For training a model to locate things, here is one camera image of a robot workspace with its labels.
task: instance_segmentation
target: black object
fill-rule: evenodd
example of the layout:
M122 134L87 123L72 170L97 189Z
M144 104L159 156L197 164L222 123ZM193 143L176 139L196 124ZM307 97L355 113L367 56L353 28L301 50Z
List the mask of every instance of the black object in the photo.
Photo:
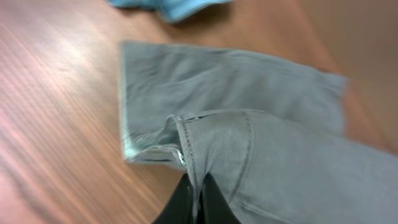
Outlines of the black object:
M169 202L153 224L241 224L229 208L211 174L206 175L200 192L197 220L193 220L192 208L193 187L188 174L184 174Z

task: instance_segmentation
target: wooden table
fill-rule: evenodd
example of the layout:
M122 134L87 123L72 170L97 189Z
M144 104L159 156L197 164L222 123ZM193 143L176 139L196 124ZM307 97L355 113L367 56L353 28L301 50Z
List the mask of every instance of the wooden table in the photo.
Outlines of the wooden table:
M176 26L105 0L0 1L0 223L150 223L181 173L121 159L118 42L254 50L339 73L297 1L235 0ZM353 91L347 135L385 148Z

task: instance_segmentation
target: gray denim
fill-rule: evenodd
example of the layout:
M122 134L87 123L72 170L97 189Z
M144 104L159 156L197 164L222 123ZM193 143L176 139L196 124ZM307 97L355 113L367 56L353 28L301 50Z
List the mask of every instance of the gray denim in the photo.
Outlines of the gray denim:
M243 50L121 45L124 158L206 173L242 223L392 223L396 158L341 137L341 76Z
M263 111L169 118L189 178L207 173L241 223L398 222L398 159Z

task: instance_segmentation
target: stitching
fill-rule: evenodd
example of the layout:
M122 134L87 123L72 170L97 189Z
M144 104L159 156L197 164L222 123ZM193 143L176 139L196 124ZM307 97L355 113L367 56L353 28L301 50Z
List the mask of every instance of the stitching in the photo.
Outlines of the stitching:
M185 139L187 140L188 150L189 150L191 161L192 161L192 170L193 170L193 178L194 178L193 181L195 182L195 184L192 185L192 187L193 187L193 199L194 199L194 204L193 204L194 207L192 208L193 209L192 216L193 216L193 218L196 218L198 207L196 206L196 211L195 211L195 204L197 203L198 195L197 195L197 186L196 186L197 175L196 175L196 170L195 170L195 163L194 163L194 160L193 160L193 152L192 152L192 148L191 148L191 142L189 141L189 138L188 138L187 128L185 127L185 123L184 122L181 122L180 124L182 125L182 128L184 129L184 135L185 135Z
M236 192L238 191L238 189L239 189L239 187L241 185L243 176L246 173L245 171L246 171L247 166L249 164L249 158L250 158L249 155L250 155L250 152L252 151L251 150L251 146L252 146L251 122L250 122L249 116L248 116L248 114L246 112L242 111L242 114L244 115L244 118L246 120L246 126L247 126L248 131L249 131L249 144L248 144L248 147L246 148L246 155L245 155L245 158L244 158L244 163L243 163L243 166L242 166L242 169L241 169L241 173L239 174L239 177L238 177L238 180L236 182L235 188L232 190L231 197L229 198L229 203L232 202L234 196L236 195Z

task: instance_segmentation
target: blue cloth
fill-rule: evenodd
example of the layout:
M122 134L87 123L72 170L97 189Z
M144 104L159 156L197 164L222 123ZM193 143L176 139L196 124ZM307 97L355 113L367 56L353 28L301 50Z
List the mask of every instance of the blue cloth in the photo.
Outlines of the blue cloth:
M119 8L139 7L158 10L167 22L179 22L212 4L223 4L231 0L108 0Z

